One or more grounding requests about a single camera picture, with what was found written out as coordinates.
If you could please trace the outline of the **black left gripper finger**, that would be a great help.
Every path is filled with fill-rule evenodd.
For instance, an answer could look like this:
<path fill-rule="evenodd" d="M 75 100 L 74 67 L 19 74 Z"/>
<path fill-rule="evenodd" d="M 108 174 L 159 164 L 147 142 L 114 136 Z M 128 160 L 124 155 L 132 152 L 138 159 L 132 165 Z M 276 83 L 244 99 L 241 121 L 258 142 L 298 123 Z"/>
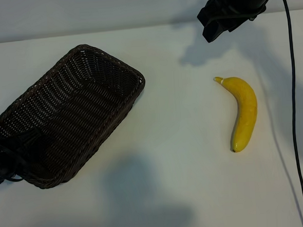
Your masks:
<path fill-rule="evenodd" d="M 42 132 L 38 128 L 31 128 L 21 134 L 13 137 L 13 149 L 19 153 L 26 153 L 42 136 Z"/>

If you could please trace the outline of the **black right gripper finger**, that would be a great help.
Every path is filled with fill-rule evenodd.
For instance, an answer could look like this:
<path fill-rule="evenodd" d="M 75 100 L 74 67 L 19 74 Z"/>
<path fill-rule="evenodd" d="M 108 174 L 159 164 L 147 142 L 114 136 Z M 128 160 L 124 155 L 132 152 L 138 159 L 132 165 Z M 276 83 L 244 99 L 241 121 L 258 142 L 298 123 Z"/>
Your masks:
<path fill-rule="evenodd" d="M 211 43 L 223 32 L 232 32 L 235 30 L 238 27 L 238 18 L 232 15 L 212 19 L 207 16 L 203 16 L 201 23 L 204 26 L 202 35 L 206 41 Z"/>
<path fill-rule="evenodd" d="M 197 18 L 203 26 L 207 26 L 213 21 L 224 20 L 226 16 L 225 0 L 209 0 L 200 10 Z"/>

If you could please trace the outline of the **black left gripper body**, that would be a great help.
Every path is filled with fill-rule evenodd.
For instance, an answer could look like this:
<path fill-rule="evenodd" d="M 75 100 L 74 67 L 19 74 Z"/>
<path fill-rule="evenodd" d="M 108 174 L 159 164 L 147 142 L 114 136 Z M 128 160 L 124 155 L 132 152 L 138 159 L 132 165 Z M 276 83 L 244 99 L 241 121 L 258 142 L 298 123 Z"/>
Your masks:
<path fill-rule="evenodd" d="M 13 149 L 13 137 L 0 138 L 0 184 L 4 181 L 23 181 L 23 178 L 16 178 L 22 159 L 18 152 Z"/>

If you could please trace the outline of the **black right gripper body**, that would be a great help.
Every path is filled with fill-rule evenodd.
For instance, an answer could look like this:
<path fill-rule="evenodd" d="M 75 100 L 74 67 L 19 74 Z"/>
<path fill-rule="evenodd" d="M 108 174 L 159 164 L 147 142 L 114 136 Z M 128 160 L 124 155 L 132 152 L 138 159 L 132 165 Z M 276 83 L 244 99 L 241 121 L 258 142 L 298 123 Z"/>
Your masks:
<path fill-rule="evenodd" d="M 229 25 L 255 19 L 266 10 L 267 0 L 219 0 L 219 3 L 220 23 Z"/>

